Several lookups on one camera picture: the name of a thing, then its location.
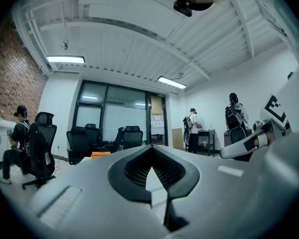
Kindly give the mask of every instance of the office chair armrest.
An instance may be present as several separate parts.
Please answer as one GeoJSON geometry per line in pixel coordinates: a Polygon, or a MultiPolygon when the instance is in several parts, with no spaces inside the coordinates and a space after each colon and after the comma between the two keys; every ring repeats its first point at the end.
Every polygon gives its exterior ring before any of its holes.
{"type": "Polygon", "coordinates": [[[19,152],[19,153],[23,152],[22,149],[20,149],[20,148],[18,148],[18,147],[15,147],[15,146],[11,146],[11,149],[13,149],[13,150],[15,150],[15,151],[17,151],[17,152],[19,152]]]}

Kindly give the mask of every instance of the cable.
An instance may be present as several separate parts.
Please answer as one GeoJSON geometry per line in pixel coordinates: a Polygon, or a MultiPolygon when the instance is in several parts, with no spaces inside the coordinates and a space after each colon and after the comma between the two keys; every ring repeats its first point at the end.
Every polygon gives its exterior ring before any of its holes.
{"type": "Polygon", "coordinates": [[[59,161],[56,161],[58,163],[58,165],[55,167],[55,170],[54,170],[54,173],[52,176],[54,176],[56,174],[56,171],[59,171],[60,170],[60,159],[58,158],[59,161]]]}

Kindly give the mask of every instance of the ceiling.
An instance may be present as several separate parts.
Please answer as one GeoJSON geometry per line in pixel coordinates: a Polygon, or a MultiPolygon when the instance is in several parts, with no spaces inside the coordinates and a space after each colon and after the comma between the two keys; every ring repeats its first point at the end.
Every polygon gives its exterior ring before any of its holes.
{"type": "Polygon", "coordinates": [[[20,0],[12,17],[48,76],[81,72],[173,92],[159,76],[181,72],[178,81],[193,87],[281,42],[255,0],[223,0],[192,17],[174,11],[174,1],[20,0]],[[46,55],[79,55],[86,63],[48,64],[46,55]]]}

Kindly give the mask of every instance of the black pants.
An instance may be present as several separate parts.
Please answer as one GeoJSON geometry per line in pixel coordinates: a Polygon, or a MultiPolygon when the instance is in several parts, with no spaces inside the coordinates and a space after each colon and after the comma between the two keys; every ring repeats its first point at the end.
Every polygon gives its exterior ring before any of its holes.
{"type": "Polygon", "coordinates": [[[188,140],[188,152],[193,152],[194,154],[197,153],[198,147],[198,134],[197,133],[190,133],[189,140],[188,140]]]}
{"type": "Polygon", "coordinates": [[[3,178],[10,178],[11,164],[16,164],[18,167],[21,167],[25,158],[26,154],[24,152],[19,153],[13,149],[6,150],[3,154],[3,178]]]}

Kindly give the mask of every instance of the black shirt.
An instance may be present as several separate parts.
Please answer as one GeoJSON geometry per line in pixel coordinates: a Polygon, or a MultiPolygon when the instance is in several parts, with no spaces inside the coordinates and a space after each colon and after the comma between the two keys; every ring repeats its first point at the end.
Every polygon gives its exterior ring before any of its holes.
{"type": "Polygon", "coordinates": [[[29,128],[30,128],[30,122],[29,120],[25,120],[22,123],[18,123],[17,125],[15,125],[14,130],[13,130],[13,134],[11,135],[11,139],[13,141],[19,142],[20,143],[20,149],[24,149],[24,145],[25,143],[27,143],[26,139],[28,138],[28,134],[29,134],[29,128]]]}

